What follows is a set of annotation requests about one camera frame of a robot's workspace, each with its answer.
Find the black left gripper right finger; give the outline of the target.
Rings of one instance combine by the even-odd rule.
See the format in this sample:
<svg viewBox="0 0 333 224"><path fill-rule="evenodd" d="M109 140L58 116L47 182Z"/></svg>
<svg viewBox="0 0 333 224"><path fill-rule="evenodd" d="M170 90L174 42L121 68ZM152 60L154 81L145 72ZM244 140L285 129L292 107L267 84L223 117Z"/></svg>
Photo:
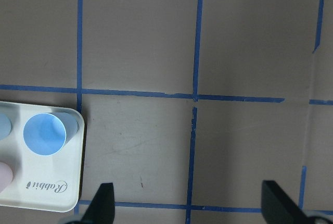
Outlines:
<svg viewBox="0 0 333 224"><path fill-rule="evenodd" d="M268 224L312 223L311 219L273 180L262 181L261 213Z"/></svg>

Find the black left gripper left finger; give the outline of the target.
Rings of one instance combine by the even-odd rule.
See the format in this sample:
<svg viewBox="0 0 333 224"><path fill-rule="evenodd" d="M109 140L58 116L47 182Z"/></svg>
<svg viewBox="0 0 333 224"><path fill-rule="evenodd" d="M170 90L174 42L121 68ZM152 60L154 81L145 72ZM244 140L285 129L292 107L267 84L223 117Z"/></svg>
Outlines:
<svg viewBox="0 0 333 224"><path fill-rule="evenodd" d="M102 183L79 223L112 224L115 218L113 183Z"/></svg>

